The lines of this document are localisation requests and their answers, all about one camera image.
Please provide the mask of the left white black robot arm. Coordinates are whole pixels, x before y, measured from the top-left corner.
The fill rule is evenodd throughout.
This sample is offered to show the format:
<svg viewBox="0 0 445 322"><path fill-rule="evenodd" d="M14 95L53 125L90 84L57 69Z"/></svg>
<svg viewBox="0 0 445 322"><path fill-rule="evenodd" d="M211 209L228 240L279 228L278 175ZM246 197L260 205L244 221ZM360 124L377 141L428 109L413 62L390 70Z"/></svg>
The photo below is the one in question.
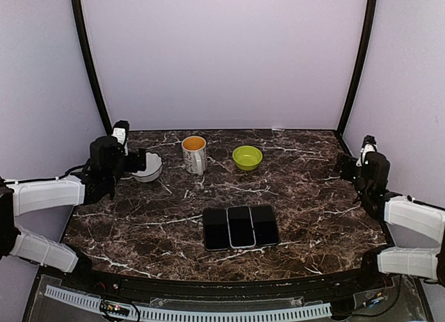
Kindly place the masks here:
<svg viewBox="0 0 445 322"><path fill-rule="evenodd" d="M21 215L54 207L75 207L114 198L115 187L126 172L146 169L146 152L128 152L115 136L102 136L90 145L90 158L60 177L1 180L1 256L14 256L41 266L71 273L83 291L93 291L98 277L79 264L81 253L68 245L19 226Z"/></svg>

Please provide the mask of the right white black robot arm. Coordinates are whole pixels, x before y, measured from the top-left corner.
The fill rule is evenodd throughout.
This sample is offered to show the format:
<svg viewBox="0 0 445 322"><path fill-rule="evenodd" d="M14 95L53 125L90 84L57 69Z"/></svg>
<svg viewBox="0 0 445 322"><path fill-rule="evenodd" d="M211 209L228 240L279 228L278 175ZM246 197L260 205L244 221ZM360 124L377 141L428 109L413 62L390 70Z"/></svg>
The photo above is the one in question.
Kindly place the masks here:
<svg viewBox="0 0 445 322"><path fill-rule="evenodd" d="M369 290L382 274L423 277L444 285L444 208L421 202L387 189L390 162L379 152L356 159L341 154L335 170L350 182L362 208L374 220L403 227L433 240L434 248L402 248L384 245L366 252L355 284Z"/></svg>

